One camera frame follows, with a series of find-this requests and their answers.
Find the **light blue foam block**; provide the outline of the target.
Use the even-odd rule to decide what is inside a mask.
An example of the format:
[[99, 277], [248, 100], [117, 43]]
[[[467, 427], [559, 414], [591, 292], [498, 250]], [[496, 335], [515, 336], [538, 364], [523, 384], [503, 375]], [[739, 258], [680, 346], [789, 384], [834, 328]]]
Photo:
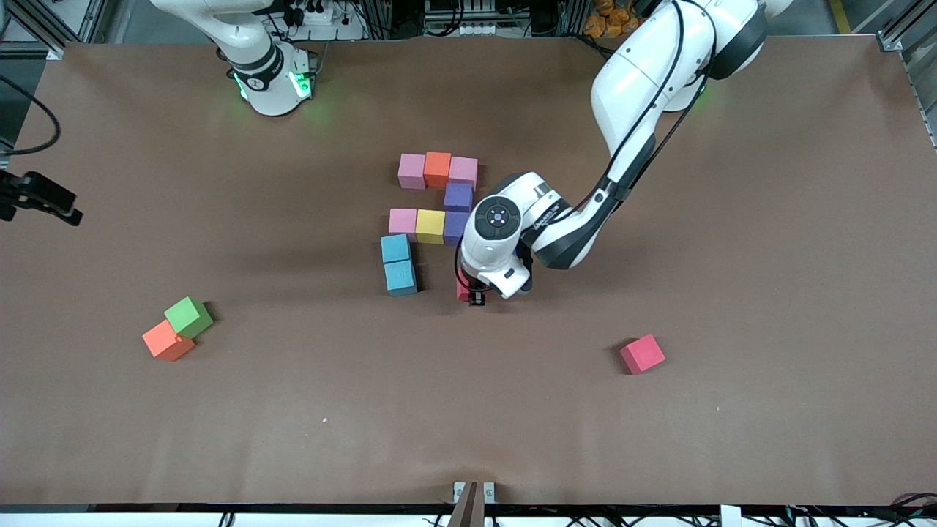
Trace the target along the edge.
[[382, 236], [379, 239], [379, 246], [381, 246], [381, 259], [384, 264], [412, 259], [411, 241], [405, 233]]
[[384, 276], [386, 290], [390, 296], [412, 296], [418, 293], [415, 269], [411, 260], [385, 263]]

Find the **pile of orange objects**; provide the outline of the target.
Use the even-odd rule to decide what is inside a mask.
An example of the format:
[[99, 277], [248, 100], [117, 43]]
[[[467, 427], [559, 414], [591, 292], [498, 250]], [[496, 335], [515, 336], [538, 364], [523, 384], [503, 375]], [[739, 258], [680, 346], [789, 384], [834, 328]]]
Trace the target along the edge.
[[628, 37], [642, 26], [635, 0], [590, 0], [582, 34], [592, 39]]

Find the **yellow foam block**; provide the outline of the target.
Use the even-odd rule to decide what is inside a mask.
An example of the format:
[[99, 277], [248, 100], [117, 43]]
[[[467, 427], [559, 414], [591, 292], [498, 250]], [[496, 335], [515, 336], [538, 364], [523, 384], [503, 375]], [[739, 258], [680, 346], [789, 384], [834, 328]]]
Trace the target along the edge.
[[417, 242], [420, 244], [445, 244], [445, 221], [445, 211], [419, 208], [414, 229]]

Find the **grey metal bracket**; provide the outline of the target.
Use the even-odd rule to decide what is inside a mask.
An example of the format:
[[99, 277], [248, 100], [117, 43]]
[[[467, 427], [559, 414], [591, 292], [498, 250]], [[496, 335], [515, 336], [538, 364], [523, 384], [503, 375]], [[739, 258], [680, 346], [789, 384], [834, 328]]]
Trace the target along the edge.
[[476, 501], [483, 501], [485, 504], [496, 504], [496, 485], [494, 482], [456, 481], [452, 484], [451, 502], [456, 504], [465, 490], [468, 490]]

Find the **orange foam block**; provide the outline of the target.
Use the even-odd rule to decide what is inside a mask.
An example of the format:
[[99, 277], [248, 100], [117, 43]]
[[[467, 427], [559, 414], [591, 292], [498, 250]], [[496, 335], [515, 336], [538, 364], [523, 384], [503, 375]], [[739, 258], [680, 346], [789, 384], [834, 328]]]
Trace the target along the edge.
[[167, 362], [181, 358], [196, 347], [192, 338], [177, 334], [168, 320], [143, 333], [143, 342], [151, 356]]
[[452, 155], [448, 152], [428, 152], [424, 159], [424, 181], [426, 187], [446, 187]]

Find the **white power strip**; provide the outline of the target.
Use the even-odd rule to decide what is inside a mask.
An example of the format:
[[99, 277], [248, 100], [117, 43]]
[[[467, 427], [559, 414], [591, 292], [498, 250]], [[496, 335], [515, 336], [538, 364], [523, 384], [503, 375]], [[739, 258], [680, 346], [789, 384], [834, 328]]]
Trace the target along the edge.
[[282, 0], [280, 24], [291, 40], [367, 40], [370, 30], [354, 0]]
[[524, 36], [524, 27], [506, 20], [462, 21], [457, 28], [452, 28], [449, 21], [431, 21], [426, 24], [425, 33], [433, 36], [451, 37], [517, 37]]

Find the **brown table cover sheet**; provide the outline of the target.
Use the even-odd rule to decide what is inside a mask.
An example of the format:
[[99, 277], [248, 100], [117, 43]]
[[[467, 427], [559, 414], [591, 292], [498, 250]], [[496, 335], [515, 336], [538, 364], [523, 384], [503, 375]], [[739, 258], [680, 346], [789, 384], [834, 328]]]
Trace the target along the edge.
[[[608, 157], [602, 64], [574, 40], [339, 43], [284, 118], [210, 45], [47, 64], [61, 139], [10, 167], [85, 216], [0, 223], [0, 503], [937, 493], [937, 152], [873, 37], [771, 37], [531, 293], [468, 307], [454, 250], [419, 244], [419, 293], [388, 296], [389, 210], [441, 200], [398, 186], [400, 154], [578, 201]], [[187, 296], [214, 323], [154, 358], [143, 333]], [[666, 360], [629, 374], [645, 334]]]

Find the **green foam block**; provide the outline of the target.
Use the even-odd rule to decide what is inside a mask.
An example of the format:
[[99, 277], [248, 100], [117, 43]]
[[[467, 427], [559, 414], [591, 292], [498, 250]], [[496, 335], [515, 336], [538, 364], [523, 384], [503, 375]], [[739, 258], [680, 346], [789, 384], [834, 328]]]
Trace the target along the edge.
[[214, 319], [208, 313], [204, 303], [187, 296], [164, 311], [166, 321], [173, 332], [181, 337], [196, 338], [207, 330]]

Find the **brown tapered post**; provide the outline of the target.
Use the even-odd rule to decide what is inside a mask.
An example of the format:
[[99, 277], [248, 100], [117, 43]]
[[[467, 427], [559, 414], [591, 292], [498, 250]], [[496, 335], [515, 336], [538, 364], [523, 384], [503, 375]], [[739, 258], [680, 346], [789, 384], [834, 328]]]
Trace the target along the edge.
[[462, 487], [447, 527], [483, 527], [485, 520], [485, 493], [483, 484], [466, 482]]

